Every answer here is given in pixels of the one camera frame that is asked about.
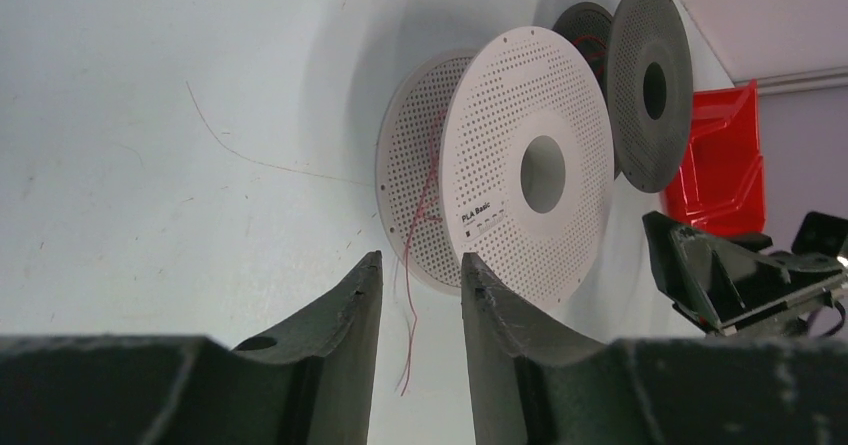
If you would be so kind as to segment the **white translucent spool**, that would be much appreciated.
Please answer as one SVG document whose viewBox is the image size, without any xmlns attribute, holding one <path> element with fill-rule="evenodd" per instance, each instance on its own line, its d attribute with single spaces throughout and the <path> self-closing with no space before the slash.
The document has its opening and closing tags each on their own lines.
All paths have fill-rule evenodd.
<svg viewBox="0 0 848 445">
<path fill-rule="evenodd" d="M 473 253 L 552 309 L 586 279 L 612 201 L 611 125 L 595 75 L 570 42 L 536 26 L 438 54 L 392 96 L 375 181 L 407 276 L 455 294 Z"/>
</svg>

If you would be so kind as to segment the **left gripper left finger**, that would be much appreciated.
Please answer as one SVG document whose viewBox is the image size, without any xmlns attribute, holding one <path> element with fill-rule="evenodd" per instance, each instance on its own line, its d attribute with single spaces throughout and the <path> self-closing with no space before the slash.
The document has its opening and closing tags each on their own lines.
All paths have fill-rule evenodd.
<svg viewBox="0 0 848 445">
<path fill-rule="evenodd" d="M 382 255 L 234 348 L 204 336 L 5 336 L 5 444 L 364 444 Z"/>
</svg>

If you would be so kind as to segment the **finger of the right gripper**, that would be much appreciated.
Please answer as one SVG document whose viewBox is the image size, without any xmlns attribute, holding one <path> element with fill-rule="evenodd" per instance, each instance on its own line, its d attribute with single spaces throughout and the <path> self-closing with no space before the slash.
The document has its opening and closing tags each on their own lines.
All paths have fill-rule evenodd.
<svg viewBox="0 0 848 445">
<path fill-rule="evenodd" d="M 807 333 L 847 314 L 847 260 L 772 250 L 760 232 L 719 237 L 661 212 L 642 218 L 657 289 L 704 333 Z"/>
</svg>

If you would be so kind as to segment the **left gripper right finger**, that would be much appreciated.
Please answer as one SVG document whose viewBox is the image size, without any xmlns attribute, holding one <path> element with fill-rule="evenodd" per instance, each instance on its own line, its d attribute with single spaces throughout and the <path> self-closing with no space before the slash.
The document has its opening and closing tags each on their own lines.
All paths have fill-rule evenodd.
<svg viewBox="0 0 848 445">
<path fill-rule="evenodd" d="M 593 340 L 461 264 L 480 444 L 843 444 L 847 346 L 834 339 Z"/>
</svg>

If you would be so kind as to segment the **dark grey spool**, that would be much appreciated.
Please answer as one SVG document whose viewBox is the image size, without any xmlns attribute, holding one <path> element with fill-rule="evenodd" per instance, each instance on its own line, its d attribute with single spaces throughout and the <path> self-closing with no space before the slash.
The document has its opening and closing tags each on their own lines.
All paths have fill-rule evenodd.
<svg viewBox="0 0 848 445">
<path fill-rule="evenodd" d="M 691 52 L 673 0 L 620 0 L 615 11 L 583 1 L 553 29 L 592 69 L 612 127 L 616 175 L 645 193 L 675 178 L 693 117 Z"/>
</svg>

